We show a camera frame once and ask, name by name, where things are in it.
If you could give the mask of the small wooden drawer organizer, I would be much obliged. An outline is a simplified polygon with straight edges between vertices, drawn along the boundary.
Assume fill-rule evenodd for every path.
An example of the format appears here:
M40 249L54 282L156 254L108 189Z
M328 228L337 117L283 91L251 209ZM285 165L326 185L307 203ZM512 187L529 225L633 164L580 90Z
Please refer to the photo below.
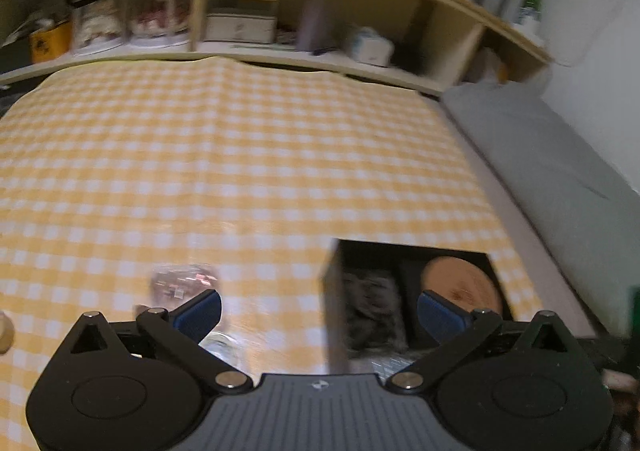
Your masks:
M204 39L271 44L280 0L207 0Z

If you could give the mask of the clear plastic pill pack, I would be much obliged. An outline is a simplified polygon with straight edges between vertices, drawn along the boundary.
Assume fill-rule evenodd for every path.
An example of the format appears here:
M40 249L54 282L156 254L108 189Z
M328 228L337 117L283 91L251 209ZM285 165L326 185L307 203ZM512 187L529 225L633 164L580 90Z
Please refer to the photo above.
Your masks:
M199 293L216 289L218 277L213 268L199 265L163 265L150 280L152 307L174 310Z

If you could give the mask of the round cork coaster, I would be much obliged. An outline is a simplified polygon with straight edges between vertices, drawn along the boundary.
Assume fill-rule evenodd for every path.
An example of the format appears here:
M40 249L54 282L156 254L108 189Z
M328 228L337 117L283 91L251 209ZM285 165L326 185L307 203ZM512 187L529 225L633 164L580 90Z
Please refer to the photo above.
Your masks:
M424 289L431 289L463 310L485 308L503 312L498 287L469 261L454 257L435 258L424 267L421 283Z

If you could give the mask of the yellow checkered cloth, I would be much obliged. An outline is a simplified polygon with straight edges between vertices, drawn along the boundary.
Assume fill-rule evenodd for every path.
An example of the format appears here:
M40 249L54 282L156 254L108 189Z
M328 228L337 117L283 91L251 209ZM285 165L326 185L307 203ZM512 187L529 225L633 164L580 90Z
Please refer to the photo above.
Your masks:
M128 320L163 266L215 270L250 373L326 368L338 239L488 255L540 300L434 102L223 58L61 70L1 121L1 445L31 450L32 385L82 312Z

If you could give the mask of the large black box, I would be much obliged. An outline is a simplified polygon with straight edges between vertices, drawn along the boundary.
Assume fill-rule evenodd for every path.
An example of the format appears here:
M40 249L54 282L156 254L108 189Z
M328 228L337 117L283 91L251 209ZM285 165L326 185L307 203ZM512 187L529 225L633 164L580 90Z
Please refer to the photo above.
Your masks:
M336 240L322 277L326 369L388 376L438 346L418 320L427 289L421 273L438 257L460 258L483 270L499 289L502 319L514 319L489 257L462 249Z

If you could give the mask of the white tissue box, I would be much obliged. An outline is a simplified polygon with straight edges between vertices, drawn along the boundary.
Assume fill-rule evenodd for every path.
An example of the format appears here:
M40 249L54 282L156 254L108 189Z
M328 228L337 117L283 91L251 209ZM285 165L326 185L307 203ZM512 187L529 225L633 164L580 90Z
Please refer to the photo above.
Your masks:
M394 44L373 28L355 27L347 34L343 49L360 64L386 67L394 53Z

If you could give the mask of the purple box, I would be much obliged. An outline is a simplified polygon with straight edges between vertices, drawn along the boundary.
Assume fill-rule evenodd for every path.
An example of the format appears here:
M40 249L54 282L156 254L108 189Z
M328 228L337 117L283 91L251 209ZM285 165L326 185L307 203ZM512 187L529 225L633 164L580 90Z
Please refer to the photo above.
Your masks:
M296 50L317 52L332 44L334 19L329 6L323 0L308 0L300 15Z

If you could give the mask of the green glass bottle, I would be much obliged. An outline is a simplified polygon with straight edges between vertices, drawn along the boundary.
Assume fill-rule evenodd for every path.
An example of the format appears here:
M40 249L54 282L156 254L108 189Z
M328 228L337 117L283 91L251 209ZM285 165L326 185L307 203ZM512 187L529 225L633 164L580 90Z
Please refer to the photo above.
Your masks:
M529 25L540 22L541 1L542 0L522 1L520 10L518 10L518 18L516 19L518 25Z

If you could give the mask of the wooden headboard shelf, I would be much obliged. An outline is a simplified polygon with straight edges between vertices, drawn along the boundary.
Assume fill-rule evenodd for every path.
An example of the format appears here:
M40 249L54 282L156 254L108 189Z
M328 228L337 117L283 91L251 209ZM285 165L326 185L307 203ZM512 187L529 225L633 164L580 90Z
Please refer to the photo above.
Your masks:
M438 96L477 55L523 81L550 55L472 0L1 0L3 84L101 60L225 56Z

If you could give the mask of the clear doll display case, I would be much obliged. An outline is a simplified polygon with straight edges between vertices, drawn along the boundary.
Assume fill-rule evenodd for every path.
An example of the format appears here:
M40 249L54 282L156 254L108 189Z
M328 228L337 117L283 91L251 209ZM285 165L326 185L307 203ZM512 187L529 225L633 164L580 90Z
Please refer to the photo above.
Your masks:
M132 44L164 48L189 40L191 0L65 0L72 10L72 52Z

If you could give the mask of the grey pillow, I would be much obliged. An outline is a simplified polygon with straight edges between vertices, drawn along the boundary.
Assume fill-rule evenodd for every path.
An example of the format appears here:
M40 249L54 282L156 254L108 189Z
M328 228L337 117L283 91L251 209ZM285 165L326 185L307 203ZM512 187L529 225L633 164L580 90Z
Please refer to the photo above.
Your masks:
M634 189L524 84L464 84L440 102L605 330L629 335L639 286Z

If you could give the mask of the yellow box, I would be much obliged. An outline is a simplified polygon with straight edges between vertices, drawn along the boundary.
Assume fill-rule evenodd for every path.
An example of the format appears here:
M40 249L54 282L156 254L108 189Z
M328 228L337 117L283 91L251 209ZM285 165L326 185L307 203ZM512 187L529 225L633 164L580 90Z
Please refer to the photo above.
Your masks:
M72 36L72 23L69 21L55 25L51 29L40 29L31 33L29 45L32 63L52 61L69 52Z

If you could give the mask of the light wooden block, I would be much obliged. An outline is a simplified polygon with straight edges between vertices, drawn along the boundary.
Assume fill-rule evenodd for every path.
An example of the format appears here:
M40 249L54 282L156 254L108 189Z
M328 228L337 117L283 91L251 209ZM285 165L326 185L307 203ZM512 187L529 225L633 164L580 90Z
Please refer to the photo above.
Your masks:
M12 320L6 315L6 312L0 311L0 353L7 353L14 341L15 329Z

